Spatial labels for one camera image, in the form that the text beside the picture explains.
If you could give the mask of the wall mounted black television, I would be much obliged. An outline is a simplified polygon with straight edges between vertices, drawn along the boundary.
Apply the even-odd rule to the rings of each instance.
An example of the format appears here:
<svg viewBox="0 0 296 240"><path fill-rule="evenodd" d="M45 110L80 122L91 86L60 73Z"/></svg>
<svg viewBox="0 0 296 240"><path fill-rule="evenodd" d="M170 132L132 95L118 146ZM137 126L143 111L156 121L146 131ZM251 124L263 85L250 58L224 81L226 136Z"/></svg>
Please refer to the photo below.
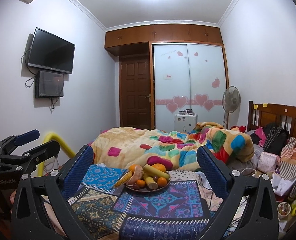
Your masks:
<svg viewBox="0 0 296 240"><path fill-rule="evenodd" d="M72 74L75 44L36 28L29 49L28 66Z"/></svg>

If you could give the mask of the dark red grape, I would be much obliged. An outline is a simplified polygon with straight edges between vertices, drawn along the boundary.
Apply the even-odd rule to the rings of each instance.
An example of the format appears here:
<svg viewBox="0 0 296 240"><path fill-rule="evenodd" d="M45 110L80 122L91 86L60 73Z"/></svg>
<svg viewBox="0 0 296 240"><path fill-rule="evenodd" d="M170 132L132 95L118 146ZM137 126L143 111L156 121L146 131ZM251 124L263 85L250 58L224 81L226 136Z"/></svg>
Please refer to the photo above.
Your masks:
<svg viewBox="0 0 296 240"><path fill-rule="evenodd" d="M136 183L132 185L132 188L133 188L134 190L140 190L140 186L137 185Z"/></svg>

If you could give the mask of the pink pomelo segment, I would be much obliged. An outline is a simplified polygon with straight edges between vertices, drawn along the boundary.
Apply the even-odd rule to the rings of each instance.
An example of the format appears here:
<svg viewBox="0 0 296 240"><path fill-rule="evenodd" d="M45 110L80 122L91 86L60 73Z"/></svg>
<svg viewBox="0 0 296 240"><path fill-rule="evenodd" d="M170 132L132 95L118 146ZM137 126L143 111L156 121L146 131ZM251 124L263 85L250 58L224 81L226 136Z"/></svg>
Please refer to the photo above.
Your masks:
<svg viewBox="0 0 296 240"><path fill-rule="evenodd" d="M143 167L140 165L136 165L134 168L133 175L131 176L131 178L127 182L127 185L128 186L134 185L138 180L140 180L142 178L142 176L143 176Z"/></svg>

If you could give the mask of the large orange right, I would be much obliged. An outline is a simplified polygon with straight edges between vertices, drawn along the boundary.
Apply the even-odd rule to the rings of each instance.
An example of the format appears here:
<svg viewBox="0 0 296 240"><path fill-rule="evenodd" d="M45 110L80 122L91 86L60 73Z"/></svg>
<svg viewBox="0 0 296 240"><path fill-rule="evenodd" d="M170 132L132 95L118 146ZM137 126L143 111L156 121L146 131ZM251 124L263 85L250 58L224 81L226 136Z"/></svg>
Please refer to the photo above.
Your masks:
<svg viewBox="0 0 296 240"><path fill-rule="evenodd" d="M152 167L160 170L161 172L166 172L166 167L163 164L153 164Z"/></svg>

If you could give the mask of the standing electric fan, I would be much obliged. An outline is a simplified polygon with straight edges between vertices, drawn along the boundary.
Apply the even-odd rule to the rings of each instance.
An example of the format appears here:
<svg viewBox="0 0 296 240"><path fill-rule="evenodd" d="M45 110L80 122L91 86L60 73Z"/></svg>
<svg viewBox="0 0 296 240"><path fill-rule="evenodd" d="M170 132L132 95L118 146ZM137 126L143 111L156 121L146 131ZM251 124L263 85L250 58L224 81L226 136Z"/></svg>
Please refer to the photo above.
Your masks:
<svg viewBox="0 0 296 240"><path fill-rule="evenodd" d="M222 97L222 107L224 110L223 126L228 128L229 114L233 113L239 107L241 96L235 86L228 87Z"/></svg>

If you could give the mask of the small orange mandarin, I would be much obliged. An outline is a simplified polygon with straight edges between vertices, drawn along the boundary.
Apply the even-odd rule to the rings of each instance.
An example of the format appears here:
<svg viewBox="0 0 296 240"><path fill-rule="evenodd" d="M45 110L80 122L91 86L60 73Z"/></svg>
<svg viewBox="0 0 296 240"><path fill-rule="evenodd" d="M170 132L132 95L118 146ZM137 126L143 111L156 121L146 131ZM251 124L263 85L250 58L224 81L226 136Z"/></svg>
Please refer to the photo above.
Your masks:
<svg viewBox="0 0 296 240"><path fill-rule="evenodd" d="M142 179L138 179L138 180L136 181L136 185L137 185L137 187L139 187L140 189L142 189L142 188L144 188L144 187L146 186L146 183L145 183L144 180L142 180Z"/></svg>

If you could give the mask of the white box appliance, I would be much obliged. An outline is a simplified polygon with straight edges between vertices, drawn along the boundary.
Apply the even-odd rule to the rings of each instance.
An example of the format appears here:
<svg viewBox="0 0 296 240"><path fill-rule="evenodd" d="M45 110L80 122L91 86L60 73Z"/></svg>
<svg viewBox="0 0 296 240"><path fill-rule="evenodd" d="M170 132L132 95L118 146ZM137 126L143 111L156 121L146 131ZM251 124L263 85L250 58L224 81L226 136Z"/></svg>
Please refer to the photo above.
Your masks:
<svg viewBox="0 0 296 240"><path fill-rule="evenodd" d="M198 115L192 109L179 111L174 116L174 130L177 132L191 133L197 124Z"/></svg>

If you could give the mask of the white sliding wardrobe with hearts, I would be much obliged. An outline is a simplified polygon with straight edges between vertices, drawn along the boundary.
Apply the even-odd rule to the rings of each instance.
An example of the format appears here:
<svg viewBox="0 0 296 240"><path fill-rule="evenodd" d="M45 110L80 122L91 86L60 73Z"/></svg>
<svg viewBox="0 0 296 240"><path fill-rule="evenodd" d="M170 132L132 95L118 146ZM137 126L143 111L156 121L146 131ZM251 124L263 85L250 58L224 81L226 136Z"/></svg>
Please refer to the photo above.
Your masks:
<svg viewBox="0 0 296 240"><path fill-rule="evenodd" d="M186 109L198 122L223 123L226 71L221 46L155 44L153 46L155 127L174 130L174 116Z"/></svg>

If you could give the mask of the pink quilted bag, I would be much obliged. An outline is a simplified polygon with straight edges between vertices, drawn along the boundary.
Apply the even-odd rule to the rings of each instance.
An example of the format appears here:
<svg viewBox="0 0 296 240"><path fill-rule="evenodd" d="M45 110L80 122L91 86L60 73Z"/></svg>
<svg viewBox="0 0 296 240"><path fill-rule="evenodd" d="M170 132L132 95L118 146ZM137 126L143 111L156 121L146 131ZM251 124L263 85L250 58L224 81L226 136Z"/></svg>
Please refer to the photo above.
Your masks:
<svg viewBox="0 0 296 240"><path fill-rule="evenodd" d="M263 173L274 172L279 166L280 157L273 153L262 152L257 164L257 169Z"/></svg>

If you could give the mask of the large orange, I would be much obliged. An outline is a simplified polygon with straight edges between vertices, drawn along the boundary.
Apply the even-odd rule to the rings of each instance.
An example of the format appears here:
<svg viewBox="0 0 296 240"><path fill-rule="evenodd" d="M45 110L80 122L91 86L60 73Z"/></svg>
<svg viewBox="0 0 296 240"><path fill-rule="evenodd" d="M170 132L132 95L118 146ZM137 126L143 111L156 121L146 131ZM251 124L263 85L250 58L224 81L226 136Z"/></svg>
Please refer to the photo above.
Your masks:
<svg viewBox="0 0 296 240"><path fill-rule="evenodd" d="M163 164L153 164L152 167L160 170L161 172L166 172L166 167Z"/></svg>
<svg viewBox="0 0 296 240"><path fill-rule="evenodd" d="M133 164L128 168L128 170L131 171L132 173L134 173L136 166L137 166L137 164Z"/></svg>

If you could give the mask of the brown wooden door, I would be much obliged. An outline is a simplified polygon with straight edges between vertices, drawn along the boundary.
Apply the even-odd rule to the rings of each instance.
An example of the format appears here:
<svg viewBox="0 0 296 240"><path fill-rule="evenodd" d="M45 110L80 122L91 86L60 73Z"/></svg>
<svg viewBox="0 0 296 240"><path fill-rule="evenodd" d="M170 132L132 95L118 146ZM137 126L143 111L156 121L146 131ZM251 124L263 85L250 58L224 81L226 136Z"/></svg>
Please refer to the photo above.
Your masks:
<svg viewBox="0 0 296 240"><path fill-rule="evenodd" d="M152 128L149 56L122 57L119 63L120 126Z"/></svg>

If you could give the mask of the orange under gripper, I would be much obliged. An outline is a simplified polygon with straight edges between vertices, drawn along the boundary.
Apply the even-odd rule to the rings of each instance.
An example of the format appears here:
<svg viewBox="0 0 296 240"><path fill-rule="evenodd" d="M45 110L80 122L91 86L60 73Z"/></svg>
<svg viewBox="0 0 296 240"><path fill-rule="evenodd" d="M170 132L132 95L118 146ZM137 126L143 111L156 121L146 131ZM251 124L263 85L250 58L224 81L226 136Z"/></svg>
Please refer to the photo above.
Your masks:
<svg viewBox="0 0 296 240"><path fill-rule="evenodd" d="M165 187L168 184L168 181L164 177L159 177L157 180L158 187Z"/></svg>

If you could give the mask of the wooden bed headboard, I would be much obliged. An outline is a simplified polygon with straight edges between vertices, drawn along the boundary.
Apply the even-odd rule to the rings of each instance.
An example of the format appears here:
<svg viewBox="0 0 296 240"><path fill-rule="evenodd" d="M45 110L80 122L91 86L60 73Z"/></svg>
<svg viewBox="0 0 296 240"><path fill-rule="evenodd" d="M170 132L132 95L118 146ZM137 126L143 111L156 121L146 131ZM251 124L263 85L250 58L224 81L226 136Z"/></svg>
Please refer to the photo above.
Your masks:
<svg viewBox="0 0 296 240"><path fill-rule="evenodd" d="M283 127L291 137L296 137L296 106L249 101L247 130L264 127L269 123Z"/></svg>

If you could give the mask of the small wall monitor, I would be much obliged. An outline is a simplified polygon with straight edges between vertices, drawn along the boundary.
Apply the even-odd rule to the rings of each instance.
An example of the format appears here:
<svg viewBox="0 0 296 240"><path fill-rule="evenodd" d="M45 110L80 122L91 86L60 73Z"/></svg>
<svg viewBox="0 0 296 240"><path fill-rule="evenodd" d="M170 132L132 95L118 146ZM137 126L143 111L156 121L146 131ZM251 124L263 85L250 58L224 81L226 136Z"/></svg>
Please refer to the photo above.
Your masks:
<svg viewBox="0 0 296 240"><path fill-rule="evenodd" d="M63 97L64 75L39 70L35 77L35 98Z"/></svg>

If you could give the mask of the blue patterned bed cover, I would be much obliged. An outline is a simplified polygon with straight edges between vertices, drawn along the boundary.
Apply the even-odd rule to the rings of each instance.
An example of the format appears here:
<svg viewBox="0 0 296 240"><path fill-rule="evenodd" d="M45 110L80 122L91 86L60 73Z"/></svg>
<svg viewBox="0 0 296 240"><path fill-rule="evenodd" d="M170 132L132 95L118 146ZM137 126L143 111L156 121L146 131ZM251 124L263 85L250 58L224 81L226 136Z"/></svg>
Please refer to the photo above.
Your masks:
<svg viewBox="0 0 296 240"><path fill-rule="evenodd" d="M91 165L68 200L93 239L196 239L223 202L201 172L170 171L166 188L144 193L113 187L125 173Z"/></svg>

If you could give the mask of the large orange left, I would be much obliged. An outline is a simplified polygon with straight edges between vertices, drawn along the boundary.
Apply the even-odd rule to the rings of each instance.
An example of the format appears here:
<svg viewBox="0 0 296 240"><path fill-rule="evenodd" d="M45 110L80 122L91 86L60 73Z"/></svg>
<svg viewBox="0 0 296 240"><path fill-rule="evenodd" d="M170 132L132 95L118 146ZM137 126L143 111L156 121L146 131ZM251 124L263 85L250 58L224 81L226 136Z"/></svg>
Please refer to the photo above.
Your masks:
<svg viewBox="0 0 296 240"><path fill-rule="evenodd" d="M134 173L136 166L137 166L137 164L133 164L128 168L128 170L131 171L132 173Z"/></svg>

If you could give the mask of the dark purple round plate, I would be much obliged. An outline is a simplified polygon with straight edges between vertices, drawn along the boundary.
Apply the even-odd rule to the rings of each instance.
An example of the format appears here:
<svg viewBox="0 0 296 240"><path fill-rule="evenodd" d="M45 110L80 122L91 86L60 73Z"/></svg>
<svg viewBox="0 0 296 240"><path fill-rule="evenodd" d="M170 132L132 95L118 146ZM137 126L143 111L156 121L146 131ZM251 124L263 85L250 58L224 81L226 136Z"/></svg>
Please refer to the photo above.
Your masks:
<svg viewBox="0 0 296 240"><path fill-rule="evenodd" d="M156 182L158 180L158 177L154 176L152 177ZM139 192L139 193L147 193L147 192L156 192L156 191L160 191L162 189L165 189L168 185L170 184L170 180L168 181L168 184L165 187L158 187L156 190L150 190L147 186L145 186L144 188L140 189L140 190L134 190L132 188L132 186L128 186L127 183L124 183L124 186L134 192Z"/></svg>

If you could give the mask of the yellow foam tube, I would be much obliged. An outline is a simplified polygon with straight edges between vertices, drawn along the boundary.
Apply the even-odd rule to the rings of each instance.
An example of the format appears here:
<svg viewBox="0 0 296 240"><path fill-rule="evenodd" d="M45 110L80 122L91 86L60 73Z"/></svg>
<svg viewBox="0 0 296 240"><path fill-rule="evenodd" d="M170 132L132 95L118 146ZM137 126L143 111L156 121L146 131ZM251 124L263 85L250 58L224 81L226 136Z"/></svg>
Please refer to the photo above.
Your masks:
<svg viewBox="0 0 296 240"><path fill-rule="evenodd" d="M68 146L68 144L58 134L54 132L50 132L45 136L43 144L47 144L48 142L50 142L50 149L46 150L45 156L41 156L40 161L37 165L38 177L43 176L44 162L57 155L60 150L62 150L70 159L72 159L76 155L76 153Z"/></svg>

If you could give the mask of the black clothing pile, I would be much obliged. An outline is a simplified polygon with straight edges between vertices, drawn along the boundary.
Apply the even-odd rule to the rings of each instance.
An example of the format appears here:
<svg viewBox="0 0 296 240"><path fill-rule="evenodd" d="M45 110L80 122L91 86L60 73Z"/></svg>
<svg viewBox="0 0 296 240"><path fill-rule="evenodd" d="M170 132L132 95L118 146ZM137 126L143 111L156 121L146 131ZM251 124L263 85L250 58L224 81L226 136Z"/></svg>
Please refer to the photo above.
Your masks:
<svg viewBox="0 0 296 240"><path fill-rule="evenodd" d="M281 155L281 151L290 139L289 131L277 123L269 123L263 129L266 135L263 146L264 152Z"/></svg>

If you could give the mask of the striped cloth bag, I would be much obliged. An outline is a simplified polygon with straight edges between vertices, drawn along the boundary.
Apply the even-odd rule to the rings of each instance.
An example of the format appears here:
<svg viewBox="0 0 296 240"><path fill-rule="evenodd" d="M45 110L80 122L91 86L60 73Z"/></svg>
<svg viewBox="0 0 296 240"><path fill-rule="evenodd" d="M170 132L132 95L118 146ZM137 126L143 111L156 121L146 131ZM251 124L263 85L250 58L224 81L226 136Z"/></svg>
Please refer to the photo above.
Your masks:
<svg viewBox="0 0 296 240"><path fill-rule="evenodd" d="M291 137L280 155L279 175L284 180L296 177L296 138Z"/></svg>

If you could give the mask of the colourful patchwork blanket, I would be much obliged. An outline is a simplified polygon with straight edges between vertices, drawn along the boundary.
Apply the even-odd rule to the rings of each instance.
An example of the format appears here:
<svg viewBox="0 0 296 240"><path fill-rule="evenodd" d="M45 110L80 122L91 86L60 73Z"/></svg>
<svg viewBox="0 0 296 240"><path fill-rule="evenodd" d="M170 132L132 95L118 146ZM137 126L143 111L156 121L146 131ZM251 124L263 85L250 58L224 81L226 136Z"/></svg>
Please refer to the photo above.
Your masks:
<svg viewBox="0 0 296 240"><path fill-rule="evenodd" d="M254 145L249 135L225 129L215 122L199 122L191 133L111 128L91 144L95 164L124 169L133 165L162 164L167 170L189 171L200 168L197 150L201 146L206 146L225 164L233 159L246 163L254 155Z"/></svg>

